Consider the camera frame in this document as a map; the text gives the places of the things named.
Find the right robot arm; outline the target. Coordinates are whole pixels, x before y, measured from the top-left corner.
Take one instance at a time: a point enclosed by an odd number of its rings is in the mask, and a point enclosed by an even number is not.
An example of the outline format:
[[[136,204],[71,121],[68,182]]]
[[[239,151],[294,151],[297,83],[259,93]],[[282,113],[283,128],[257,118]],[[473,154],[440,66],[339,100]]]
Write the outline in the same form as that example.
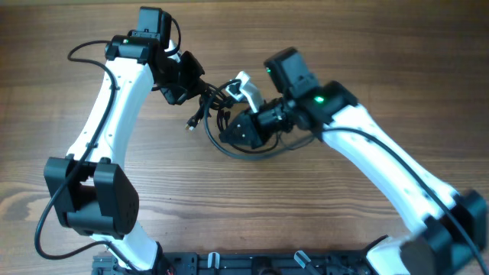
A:
[[[487,204],[475,191],[461,195],[433,176],[393,141],[342,84],[321,84],[301,54],[289,47],[265,61],[280,97],[261,98],[247,73],[225,91],[248,108],[221,132],[220,141],[262,147],[273,135],[299,128],[350,160],[390,201],[408,228],[363,253],[376,274],[454,274],[480,260],[487,246]]]

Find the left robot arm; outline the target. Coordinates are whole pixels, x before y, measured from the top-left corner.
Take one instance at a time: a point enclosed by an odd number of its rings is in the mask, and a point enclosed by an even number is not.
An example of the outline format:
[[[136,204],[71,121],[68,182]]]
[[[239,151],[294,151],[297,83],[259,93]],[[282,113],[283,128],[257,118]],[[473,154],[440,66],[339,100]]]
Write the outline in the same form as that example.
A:
[[[87,122],[66,156],[51,157],[44,168],[47,211],[55,211],[63,227],[107,247],[124,273],[176,273],[138,223],[139,196],[124,166],[150,92],[160,91],[171,105],[210,93],[202,66],[170,39],[177,28],[167,12],[143,7],[134,30],[105,43],[105,75]]]

